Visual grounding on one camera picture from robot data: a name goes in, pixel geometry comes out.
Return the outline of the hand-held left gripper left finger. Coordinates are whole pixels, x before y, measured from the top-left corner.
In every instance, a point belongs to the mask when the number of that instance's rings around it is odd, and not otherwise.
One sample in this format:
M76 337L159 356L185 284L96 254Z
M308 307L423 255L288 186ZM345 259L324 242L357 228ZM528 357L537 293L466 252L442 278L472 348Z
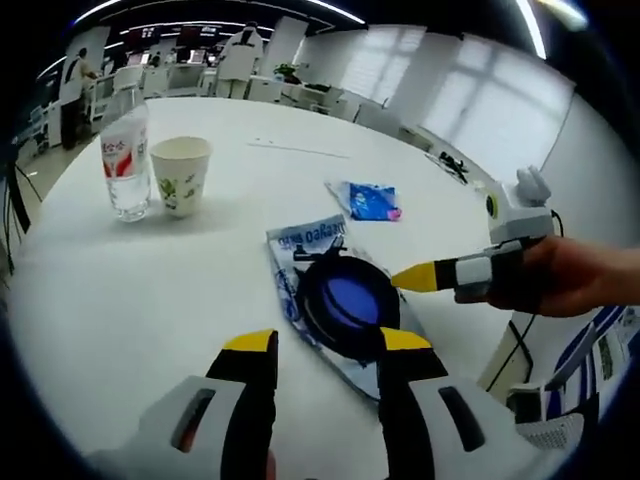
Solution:
M205 375L154 402L122 446L87 461L100 479L265 479L277 375L276 330L237 336Z

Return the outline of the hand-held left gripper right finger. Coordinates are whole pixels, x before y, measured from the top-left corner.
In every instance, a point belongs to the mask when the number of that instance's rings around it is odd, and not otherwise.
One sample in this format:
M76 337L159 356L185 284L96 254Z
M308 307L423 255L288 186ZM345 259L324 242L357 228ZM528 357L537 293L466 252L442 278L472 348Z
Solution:
M384 327L379 420L391 479L543 479L555 456L475 382L447 373L419 335Z

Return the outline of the person's right hand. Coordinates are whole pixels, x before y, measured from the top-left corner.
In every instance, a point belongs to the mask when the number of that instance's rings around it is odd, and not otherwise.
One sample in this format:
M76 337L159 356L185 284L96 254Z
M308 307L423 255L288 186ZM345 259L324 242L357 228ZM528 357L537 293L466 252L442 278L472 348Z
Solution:
M576 240L549 236L524 252L522 266L486 301L503 310L568 318L609 303L603 288L601 250Z

